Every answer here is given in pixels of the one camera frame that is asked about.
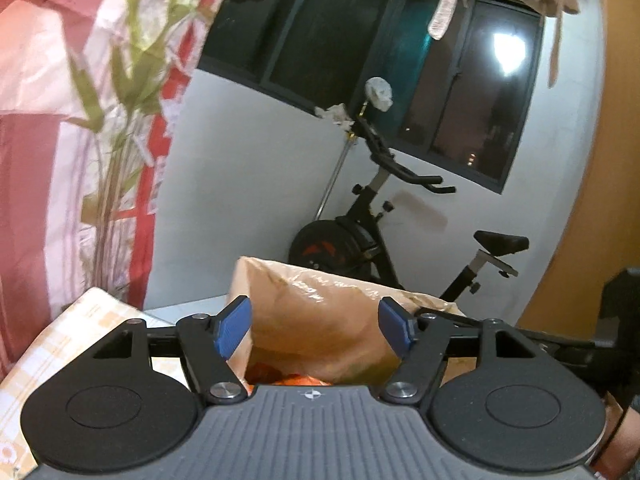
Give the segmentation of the dark glass window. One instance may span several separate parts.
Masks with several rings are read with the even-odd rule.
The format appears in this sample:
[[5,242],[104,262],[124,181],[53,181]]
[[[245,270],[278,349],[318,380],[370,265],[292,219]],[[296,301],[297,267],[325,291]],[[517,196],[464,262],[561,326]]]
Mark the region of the dark glass window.
[[368,121],[398,151],[492,192],[506,185],[526,122],[544,28],[506,0],[224,0],[198,66],[301,110],[360,107],[371,77],[393,91]]

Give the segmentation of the black exercise bike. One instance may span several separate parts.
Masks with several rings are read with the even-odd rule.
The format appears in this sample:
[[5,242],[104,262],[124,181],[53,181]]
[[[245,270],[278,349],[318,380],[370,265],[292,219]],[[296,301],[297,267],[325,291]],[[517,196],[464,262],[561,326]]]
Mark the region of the black exercise bike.
[[[382,77],[371,77],[364,83],[364,99],[355,118],[349,115],[343,103],[328,108],[316,107],[314,114],[329,119],[346,133],[343,151],[334,167],[332,176],[323,192],[314,220],[303,226],[288,248],[288,263],[293,266],[356,278],[356,280],[401,289],[395,267],[390,258],[378,224],[394,210],[386,200],[378,214],[371,206],[388,178],[420,186],[436,195],[457,192],[453,186],[442,184],[442,177],[419,176],[411,169],[396,162],[395,155],[375,128],[364,117],[368,107],[386,113],[393,106],[393,89]],[[357,140],[363,140],[370,159],[378,172],[365,186],[356,184],[352,194],[356,200],[346,214],[333,219],[322,219],[326,202],[344,165],[346,155]]]

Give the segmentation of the checkered floral bed sheet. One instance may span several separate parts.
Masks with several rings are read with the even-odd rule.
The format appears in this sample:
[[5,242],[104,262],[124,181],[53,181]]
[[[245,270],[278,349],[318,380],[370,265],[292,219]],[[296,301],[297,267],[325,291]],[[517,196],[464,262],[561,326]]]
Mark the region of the checkered floral bed sheet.
[[[167,477],[186,457],[186,446],[213,405],[143,405],[114,393],[104,396],[92,385],[92,352],[103,338],[26,400],[20,424],[35,463],[21,460],[17,478]],[[153,356],[151,364],[188,383],[178,359]]]

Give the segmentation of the red printed backdrop curtain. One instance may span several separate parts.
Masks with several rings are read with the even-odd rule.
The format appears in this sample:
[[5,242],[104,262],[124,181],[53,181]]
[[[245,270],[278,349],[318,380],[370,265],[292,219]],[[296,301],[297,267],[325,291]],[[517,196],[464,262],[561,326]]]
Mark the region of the red printed backdrop curtain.
[[222,0],[1,0],[1,369],[97,287],[140,307]]

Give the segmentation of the brown cardboard box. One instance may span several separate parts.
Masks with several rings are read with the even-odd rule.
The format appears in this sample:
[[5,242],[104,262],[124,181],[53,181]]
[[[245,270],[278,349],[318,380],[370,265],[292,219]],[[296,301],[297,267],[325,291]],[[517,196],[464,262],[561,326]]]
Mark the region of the brown cardboard box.
[[395,299],[407,312],[420,308],[460,315],[453,302],[344,276],[243,256],[236,260],[229,301],[245,296],[252,326],[228,359],[242,380],[267,365],[332,385],[379,385],[399,359],[378,328],[378,302]]

